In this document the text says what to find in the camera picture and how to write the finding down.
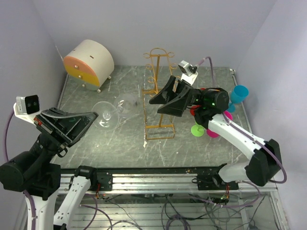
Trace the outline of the pink plastic wine glass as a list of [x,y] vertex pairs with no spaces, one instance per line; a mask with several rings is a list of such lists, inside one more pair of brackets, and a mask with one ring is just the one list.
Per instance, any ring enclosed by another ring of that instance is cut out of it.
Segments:
[[[225,112],[224,112],[224,115],[225,115],[229,120],[231,120],[231,121],[233,120],[233,116],[232,116],[232,114],[231,114],[230,112],[225,111]],[[214,128],[213,130],[212,130],[212,129],[207,129],[207,130],[206,130],[206,133],[207,133],[207,135],[208,135],[209,137],[211,137],[211,138],[217,138],[217,137],[220,136],[218,130],[219,130],[219,128],[218,128],[218,129]]]

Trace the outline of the green plastic wine glass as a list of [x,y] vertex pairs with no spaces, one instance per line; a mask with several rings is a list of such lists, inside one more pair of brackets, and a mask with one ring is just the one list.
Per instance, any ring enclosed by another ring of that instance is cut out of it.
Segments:
[[191,129],[191,133],[195,137],[201,137],[204,135],[204,127],[202,125],[199,125],[198,123],[195,123]]

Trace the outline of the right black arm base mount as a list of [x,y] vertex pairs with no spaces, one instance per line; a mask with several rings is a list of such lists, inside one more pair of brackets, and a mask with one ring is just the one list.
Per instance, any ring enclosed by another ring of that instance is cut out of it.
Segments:
[[199,191],[217,191],[217,190],[238,190],[238,183],[232,181],[224,182],[218,175],[219,167],[197,168],[196,176],[191,182],[197,185]]

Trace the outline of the blue plastic wine glass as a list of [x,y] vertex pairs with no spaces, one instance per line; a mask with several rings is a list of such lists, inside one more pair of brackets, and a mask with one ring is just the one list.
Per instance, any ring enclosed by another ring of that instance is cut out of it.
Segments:
[[236,104],[240,104],[249,95],[249,90],[244,85],[237,85],[231,91],[229,95],[228,109],[229,113],[233,113],[236,110]]

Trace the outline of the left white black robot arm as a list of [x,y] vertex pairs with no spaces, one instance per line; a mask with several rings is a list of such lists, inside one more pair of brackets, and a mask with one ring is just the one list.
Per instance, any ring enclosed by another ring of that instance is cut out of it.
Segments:
[[98,118],[96,112],[66,113],[50,108],[14,115],[40,131],[29,151],[24,151],[0,167],[0,182],[9,191],[23,192],[28,208],[29,230],[68,230],[82,198],[97,187],[96,168],[80,166],[75,170],[69,192],[58,211],[61,167],[50,161],[76,144]]

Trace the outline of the clear wine glass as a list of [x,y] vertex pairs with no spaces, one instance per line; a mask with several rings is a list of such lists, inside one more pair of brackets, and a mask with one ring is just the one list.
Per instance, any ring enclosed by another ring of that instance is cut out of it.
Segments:
[[94,126],[105,131],[114,130],[121,119],[131,118],[137,112],[139,104],[139,98],[134,94],[120,94],[113,103],[97,102],[92,107],[92,112],[98,114]]

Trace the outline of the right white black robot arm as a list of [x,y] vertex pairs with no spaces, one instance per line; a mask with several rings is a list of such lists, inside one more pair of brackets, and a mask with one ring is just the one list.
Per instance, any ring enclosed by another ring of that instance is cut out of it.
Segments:
[[159,114],[177,117],[181,117],[188,106],[195,105],[195,122],[223,137],[246,156],[245,163],[220,166],[217,175],[211,178],[212,186],[218,190],[229,182],[243,180],[264,186],[283,168],[277,141],[259,138],[226,117],[229,95],[222,88],[195,89],[185,80],[170,76],[149,103],[160,105]]

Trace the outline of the red plastic wine glass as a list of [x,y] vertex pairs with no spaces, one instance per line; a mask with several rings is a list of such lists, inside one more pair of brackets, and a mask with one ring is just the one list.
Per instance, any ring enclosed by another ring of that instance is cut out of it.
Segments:
[[200,105],[195,105],[193,107],[190,108],[190,114],[195,117],[195,115],[199,114],[199,112],[201,111],[201,106]]

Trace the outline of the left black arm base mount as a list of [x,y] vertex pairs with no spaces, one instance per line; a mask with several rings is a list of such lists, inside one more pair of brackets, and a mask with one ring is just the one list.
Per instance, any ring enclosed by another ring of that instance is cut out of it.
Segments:
[[94,191],[111,191],[113,186],[113,175],[110,172],[97,171],[94,177],[92,189]]

